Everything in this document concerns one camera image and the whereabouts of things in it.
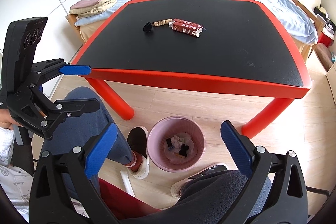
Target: pink trash can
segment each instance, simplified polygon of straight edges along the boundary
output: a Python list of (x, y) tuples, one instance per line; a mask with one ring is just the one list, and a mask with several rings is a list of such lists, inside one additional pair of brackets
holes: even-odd
[[(196, 156), (184, 164), (172, 164), (167, 159), (163, 144), (167, 138), (174, 134), (185, 132), (191, 135), (191, 138), (197, 147)], [(162, 170), (168, 172), (182, 172), (191, 169), (202, 158), (205, 152), (205, 137), (197, 123), (193, 120), (181, 116), (172, 116), (159, 121), (149, 132), (147, 139), (148, 155), (154, 164)]]

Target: gray pants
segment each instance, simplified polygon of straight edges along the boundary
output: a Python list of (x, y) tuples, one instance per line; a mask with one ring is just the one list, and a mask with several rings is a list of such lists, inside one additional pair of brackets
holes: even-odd
[[(85, 98), (97, 98), (101, 102), (98, 95), (85, 87), (76, 88), (66, 96), (66, 99)], [(67, 153), (74, 146), (83, 146), (90, 137), (98, 135), (108, 122), (114, 121), (101, 102), (100, 110), (97, 112), (85, 113), (81, 117), (73, 117), (61, 123), (55, 130), (53, 139), (44, 141), (41, 151), (49, 150), (53, 154)], [(132, 161), (131, 149), (119, 129), (117, 140), (107, 158), (123, 165)], [(184, 187), (179, 201), (171, 208), (140, 218), (124, 219), (121, 222), (126, 224), (217, 223), (233, 204), (246, 181), (247, 177), (238, 170), (212, 173), (189, 182)], [(92, 177), (91, 182), (100, 193), (98, 176)], [(68, 174), (64, 175), (64, 183), (70, 196), (78, 200)], [(271, 182), (267, 180), (250, 215), (261, 211), (270, 186)]]

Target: white patterned clothing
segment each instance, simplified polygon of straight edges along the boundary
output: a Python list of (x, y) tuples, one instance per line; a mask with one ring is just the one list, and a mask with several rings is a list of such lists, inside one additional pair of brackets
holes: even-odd
[[(0, 184), (18, 212), (29, 222), (29, 196), (33, 177), (19, 167), (9, 166), (13, 154), (13, 130), (0, 128)], [(86, 217), (82, 204), (71, 199), (77, 211)]]

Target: red table leg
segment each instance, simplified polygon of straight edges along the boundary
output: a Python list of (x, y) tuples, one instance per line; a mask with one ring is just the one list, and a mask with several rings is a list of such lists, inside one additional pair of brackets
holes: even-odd
[(109, 106), (124, 120), (134, 116), (134, 109), (130, 107), (104, 80), (86, 78), (95, 91), (109, 104)]
[(256, 136), (273, 122), (294, 99), (275, 98), (262, 111), (260, 111), (252, 120), (243, 125), (241, 132), (249, 139)]

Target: red sock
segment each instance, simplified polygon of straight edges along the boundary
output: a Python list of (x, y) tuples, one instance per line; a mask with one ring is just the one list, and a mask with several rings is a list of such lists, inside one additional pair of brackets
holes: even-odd
[(125, 164), (128, 168), (130, 168), (133, 172), (136, 172), (140, 165), (142, 164), (142, 155), (139, 154), (138, 152), (133, 151), (133, 161), (130, 162), (129, 164)]

